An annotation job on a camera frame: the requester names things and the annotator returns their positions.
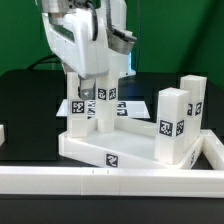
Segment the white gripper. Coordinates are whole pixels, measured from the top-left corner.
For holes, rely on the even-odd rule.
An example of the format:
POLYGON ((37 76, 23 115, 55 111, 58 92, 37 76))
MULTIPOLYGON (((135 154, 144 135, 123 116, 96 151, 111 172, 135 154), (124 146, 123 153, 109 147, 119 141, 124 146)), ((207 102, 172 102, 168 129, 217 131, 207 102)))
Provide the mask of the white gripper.
POLYGON ((80 80, 79 97, 92 100, 95 94, 95 80, 88 79, 107 75, 110 70, 109 48, 104 21, 98 19, 98 36, 93 37, 92 13, 90 10, 76 9, 65 14, 62 30, 70 31, 73 40, 56 30, 49 21, 48 13, 42 14, 45 33, 50 49, 83 79, 80 80))

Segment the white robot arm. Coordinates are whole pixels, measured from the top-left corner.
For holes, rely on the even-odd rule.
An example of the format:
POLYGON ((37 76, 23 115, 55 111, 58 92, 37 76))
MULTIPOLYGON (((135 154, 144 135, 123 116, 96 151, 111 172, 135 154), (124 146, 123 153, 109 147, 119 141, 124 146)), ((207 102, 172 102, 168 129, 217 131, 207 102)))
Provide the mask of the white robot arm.
POLYGON ((136 38, 113 22, 124 0, 35 0, 40 8, 51 51, 60 58, 66 73, 80 78, 78 96, 94 97, 98 77, 110 71, 112 51, 127 55, 136 38))

